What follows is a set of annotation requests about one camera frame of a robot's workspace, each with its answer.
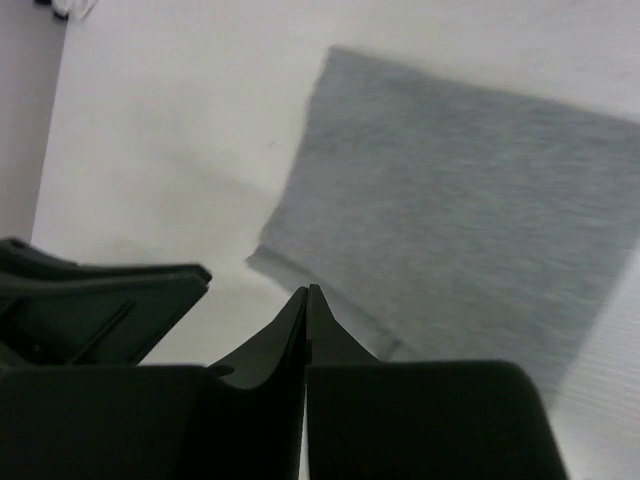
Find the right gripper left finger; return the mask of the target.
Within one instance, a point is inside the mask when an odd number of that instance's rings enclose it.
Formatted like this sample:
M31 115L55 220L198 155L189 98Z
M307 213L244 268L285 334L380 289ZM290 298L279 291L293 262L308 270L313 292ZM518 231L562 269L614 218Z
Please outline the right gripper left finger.
M1 376L5 479L294 479L306 291L199 365L39 367Z

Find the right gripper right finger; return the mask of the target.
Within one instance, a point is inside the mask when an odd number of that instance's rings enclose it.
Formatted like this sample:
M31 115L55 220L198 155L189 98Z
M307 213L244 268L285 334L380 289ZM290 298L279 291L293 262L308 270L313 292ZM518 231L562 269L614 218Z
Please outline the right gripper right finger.
M306 305L308 468L314 479L563 479L529 376L504 361L387 363Z

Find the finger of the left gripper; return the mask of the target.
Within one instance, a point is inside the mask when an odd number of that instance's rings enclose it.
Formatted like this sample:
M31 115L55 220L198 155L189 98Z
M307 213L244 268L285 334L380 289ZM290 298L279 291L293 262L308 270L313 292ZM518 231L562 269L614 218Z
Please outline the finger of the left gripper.
M1 365L137 364L211 280L199 264L82 265L4 238Z

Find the grey tank top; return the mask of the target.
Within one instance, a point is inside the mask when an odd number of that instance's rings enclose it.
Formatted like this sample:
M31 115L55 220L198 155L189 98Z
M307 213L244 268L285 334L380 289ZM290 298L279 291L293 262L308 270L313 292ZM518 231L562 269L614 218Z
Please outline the grey tank top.
M387 361L513 362L552 402L639 240L639 126L334 47L248 265Z

